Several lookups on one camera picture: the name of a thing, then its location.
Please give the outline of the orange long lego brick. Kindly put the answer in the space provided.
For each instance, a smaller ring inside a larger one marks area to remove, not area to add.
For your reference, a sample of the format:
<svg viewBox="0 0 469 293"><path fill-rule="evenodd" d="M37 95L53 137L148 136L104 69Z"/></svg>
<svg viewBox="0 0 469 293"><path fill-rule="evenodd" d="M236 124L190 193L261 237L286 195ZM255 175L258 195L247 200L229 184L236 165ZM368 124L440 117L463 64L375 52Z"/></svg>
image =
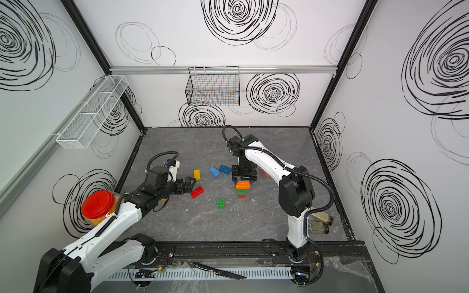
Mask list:
<svg viewBox="0 0 469 293"><path fill-rule="evenodd" d="M249 190L250 181L238 181L236 184L236 190Z"/></svg>

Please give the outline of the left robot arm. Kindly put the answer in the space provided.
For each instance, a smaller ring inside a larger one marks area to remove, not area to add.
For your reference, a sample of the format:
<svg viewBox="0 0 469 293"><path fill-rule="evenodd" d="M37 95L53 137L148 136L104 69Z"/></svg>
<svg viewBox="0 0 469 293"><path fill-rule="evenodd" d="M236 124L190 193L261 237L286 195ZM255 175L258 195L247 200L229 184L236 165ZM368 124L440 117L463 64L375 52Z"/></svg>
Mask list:
<svg viewBox="0 0 469 293"><path fill-rule="evenodd" d="M124 267L156 258L154 240L143 234L133 236L108 253L105 250L162 199L192 192L196 181L192 177L179 179L177 168L172 166L146 172L144 182L121 197L110 217L64 249L51 249L42 256L33 291L90 293Z"/></svg>

